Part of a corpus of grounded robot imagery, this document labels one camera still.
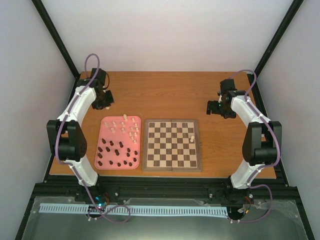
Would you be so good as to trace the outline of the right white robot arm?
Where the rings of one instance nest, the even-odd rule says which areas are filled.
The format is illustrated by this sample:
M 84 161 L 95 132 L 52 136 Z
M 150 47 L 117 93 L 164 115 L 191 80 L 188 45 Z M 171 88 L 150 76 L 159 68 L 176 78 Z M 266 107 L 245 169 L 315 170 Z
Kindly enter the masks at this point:
M 219 99 L 208 101 L 208 115 L 224 119 L 239 117 L 246 126 L 242 144 L 243 160 L 228 177 L 221 193 L 227 203 L 238 204 L 248 196 L 253 180 L 265 168 L 274 167 L 281 157 L 282 125 L 266 117 L 244 90 L 236 89 L 233 79 L 220 82 Z

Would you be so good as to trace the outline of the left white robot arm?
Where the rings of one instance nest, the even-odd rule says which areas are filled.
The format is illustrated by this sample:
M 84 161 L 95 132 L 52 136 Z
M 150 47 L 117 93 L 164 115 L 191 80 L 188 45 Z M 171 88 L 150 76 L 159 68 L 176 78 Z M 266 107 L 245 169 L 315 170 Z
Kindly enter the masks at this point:
M 95 202 L 103 198 L 104 188 L 96 184 L 99 175 L 86 156 L 87 141 L 81 126 L 90 107 L 103 110 L 114 103 L 111 91 L 105 86 L 108 77 L 106 71 L 93 68 L 90 77 L 77 82 L 63 113 L 46 124 L 51 153 L 73 171 L 81 186 L 88 187 L 86 195 Z

